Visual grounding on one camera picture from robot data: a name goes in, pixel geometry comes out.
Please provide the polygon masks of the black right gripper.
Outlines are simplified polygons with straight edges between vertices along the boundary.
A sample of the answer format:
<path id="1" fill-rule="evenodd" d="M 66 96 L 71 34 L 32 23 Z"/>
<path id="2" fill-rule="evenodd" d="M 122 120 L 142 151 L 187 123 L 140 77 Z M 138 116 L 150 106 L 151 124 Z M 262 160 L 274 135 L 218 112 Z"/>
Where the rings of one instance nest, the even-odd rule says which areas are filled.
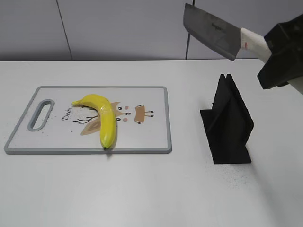
<path id="1" fill-rule="evenodd" d="M 276 24 L 265 40 L 271 51 L 257 78 L 263 89 L 283 87 L 303 76 L 303 16 Z"/>

